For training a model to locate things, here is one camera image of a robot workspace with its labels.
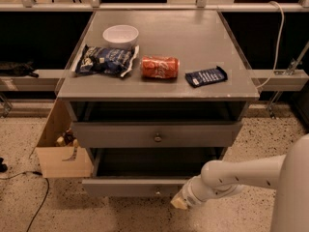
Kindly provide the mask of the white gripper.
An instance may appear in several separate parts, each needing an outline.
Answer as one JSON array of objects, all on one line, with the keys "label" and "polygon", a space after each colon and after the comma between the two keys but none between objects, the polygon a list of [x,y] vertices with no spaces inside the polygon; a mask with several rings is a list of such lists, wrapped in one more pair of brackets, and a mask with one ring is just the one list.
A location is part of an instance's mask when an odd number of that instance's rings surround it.
[{"label": "white gripper", "polygon": [[210,188],[200,176],[196,176],[183,185],[182,190],[171,199],[171,204],[176,209],[187,210],[218,198],[221,194],[220,190]]}]

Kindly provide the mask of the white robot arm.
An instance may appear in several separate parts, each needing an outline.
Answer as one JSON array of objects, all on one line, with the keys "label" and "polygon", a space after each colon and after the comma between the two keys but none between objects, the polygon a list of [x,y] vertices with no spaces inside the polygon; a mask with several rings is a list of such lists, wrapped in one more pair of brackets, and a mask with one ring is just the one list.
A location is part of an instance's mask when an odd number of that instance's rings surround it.
[{"label": "white robot arm", "polygon": [[276,191],[270,232],[309,232],[309,135],[300,137],[282,156],[209,161],[183,185],[171,204],[186,210],[238,194],[244,186]]}]

